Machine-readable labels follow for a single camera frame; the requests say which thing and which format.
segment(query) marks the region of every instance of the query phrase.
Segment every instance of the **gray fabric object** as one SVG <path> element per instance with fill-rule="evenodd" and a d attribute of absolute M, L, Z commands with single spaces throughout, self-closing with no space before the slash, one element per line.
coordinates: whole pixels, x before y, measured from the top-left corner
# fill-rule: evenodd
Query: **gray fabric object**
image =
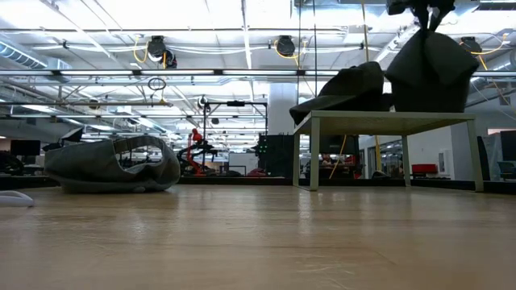
<path fill-rule="evenodd" d="M 117 154 L 137 147 L 161 149 L 161 161 L 123 169 Z M 83 143 L 48 151 L 45 173 L 73 193 L 149 192 L 168 189 L 181 175 L 177 157 L 156 137 L 140 136 L 116 141 Z"/>

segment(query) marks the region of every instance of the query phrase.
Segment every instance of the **ceiling pipe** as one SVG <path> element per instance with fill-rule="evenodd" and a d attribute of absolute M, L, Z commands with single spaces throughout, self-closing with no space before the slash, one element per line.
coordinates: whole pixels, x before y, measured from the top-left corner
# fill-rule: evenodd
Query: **ceiling pipe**
<path fill-rule="evenodd" d="M 116 62 L 117 64 L 119 64 L 120 66 L 122 66 L 123 68 L 125 68 L 125 66 L 123 64 L 121 64 L 117 59 L 116 59 L 116 56 L 113 56 L 110 52 L 108 52 L 102 45 L 100 45 L 95 39 L 93 39 L 91 36 L 88 35 L 87 32 L 85 32 L 84 30 L 82 30 L 82 28 L 80 28 L 72 19 L 68 18 L 66 15 L 64 15 L 61 11 L 59 11 L 59 7 L 55 4 L 55 3 L 49 3 L 47 2 L 47 0 L 40 0 L 40 2 L 42 2 L 46 7 L 50 8 L 52 11 L 56 12 L 57 14 L 59 14 L 61 17 L 63 17 L 64 19 L 66 19 L 70 24 L 72 24 L 72 26 L 75 28 L 75 31 L 76 32 L 79 32 L 80 34 L 82 34 L 84 37 L 86 37 L 88 39 L 88 41 L 90 41 L 92 43 L 92 45 L 94 45 L 95 47 L 97 47 L 98 49 L 102 50 L 102 52 L 104 52 L 104 54 L 107 55 L 107 57 L 109 57 L 110 59 L 112 59 L 114 62 Z"/>
<path fill-rule="evenodd" d="M 171 103 L 150 103 L 150 102 L 22 102 L 22 101 L 2 101 L 0 106 L 26 106 L 26 105 L 38 105 L 38 106 L 173 106 Z"/>
<path fill-rule="evenodd" d="M 106 30 L 104 29 L 85 29 L 82 30 L 87 34 L 106 34 Z M 112 35 L 167 35 L 174 34 L 178 32 L 188 32 L 188 33 L 235 33 L 235 32 L 243 32 L 242 28 L 177 28 L 177 29 L 126 29 L 123 31 L 110 31 Z M 249 33 L 298 33 L 299 29 L 297 28 L 248 28 Z M 327 34 L 343 34 L 345 33 L 345 29 L 342 27 L 327 27 L 327 28 L 317 28 L 317 32 L 319 33 L 327 33 Z M 77 33 L 77 30 L 73 29 L 30 29 L 30 28 L 4 28 L 0 30 L 0 33 L 3 34 L 63 34 L 63 33 Z M 302 28 L 301 33 L 314 33 L 314 29 L 311 28 Z"/>

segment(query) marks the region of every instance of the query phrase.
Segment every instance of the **desk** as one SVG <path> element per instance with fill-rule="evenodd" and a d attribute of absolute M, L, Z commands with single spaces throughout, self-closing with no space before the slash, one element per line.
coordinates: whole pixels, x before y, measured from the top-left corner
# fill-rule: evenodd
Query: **desk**
<path fill-rule="evenodd" d="M 481 159 L 476 140 L 475 115 L 459 113 L 311 111 L 294 129 L 293 185 L 299 186 L 300 135 L 310 135 L 310 191 L 318 190 L 320 135 L 395 135 L 402 137 L 405 184 L 410 186 L 407 136 L 455 125 L 468 124 L 475 190 L 484 191 Z"/>

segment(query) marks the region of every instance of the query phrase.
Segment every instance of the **ceiling fixture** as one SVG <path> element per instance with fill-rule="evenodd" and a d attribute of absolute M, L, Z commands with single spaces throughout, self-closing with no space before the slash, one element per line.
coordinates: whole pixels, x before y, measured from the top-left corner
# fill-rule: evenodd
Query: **ceiling fixture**
<path fill-rule="evenodd" d="M 163 68 L 177 68 L 176 55 L 167 49 L 164 44 L 164 36 L 153 36 L 147 46 L 148 56 L 151 60 L 162 64 Z"/>
<path fill-rule="evenodd" d="M 293 56 L 296 51 L 296 46 L 293 44 L 290 35 L 280 35 L 276 48 L 279 54 L 286 57 Z"/>
<path fill-rule="evenodd" d="M 474 36 L 466 36 L 461 37 L 459 45 L 462 46 L 462 48 L 469 53 L 481 53 L 482 47 L 479 45 L 477 41 L 475 41 Z"/>

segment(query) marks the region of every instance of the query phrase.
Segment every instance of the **duct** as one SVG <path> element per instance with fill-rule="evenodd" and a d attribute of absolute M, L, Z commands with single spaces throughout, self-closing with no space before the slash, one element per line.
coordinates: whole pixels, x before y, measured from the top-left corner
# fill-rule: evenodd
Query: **duct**
<path fill-rule="evenodd" d="M 23 66 L 33 69 L 47 68 L 47 62 L 35 53 L 27 52 L 18 44 L 10 42 L 0 35 L 0 56 L 13 60 Z"/>
<path fill-rule="evenodd" d="M 494 60 L 488 61 L 486 64 L 490 71 L 515 71 L 516 70 L 516 48 L 495 58 Z M 469 86 L 469 93 L 476 93 L 476 89 L 482 90 L 489 83 L 485 77 L 474 77 L 472 78 L 471 85 Z"/>
<path fill-rule="evenodd" d="M 231 81 L 240 81 L 236 77 L 220 77 L 217 81 L 167 81 L 167 85 L 225 85 Z M 24 79 L 16 81 L 18 84 L 25 84 L 31 86 L 139 86 L 142 85 L 132 80 L 102 80 L 102 79 L 89 79 L 89 80 L 72 80 L 67 83 L 58 83 L 54 81 L 31 81 Z"/>
<path fill-rule="evenodd" d="M 0 56 L 21 64 L 30 69 L 71 69 L 72 67 L 53 57 L 40 56 L 22 45 L 16 44 L 8 38 L 0 35 Z M 64 83 L 66 77 L 47 77 L 51 81 Z"/>

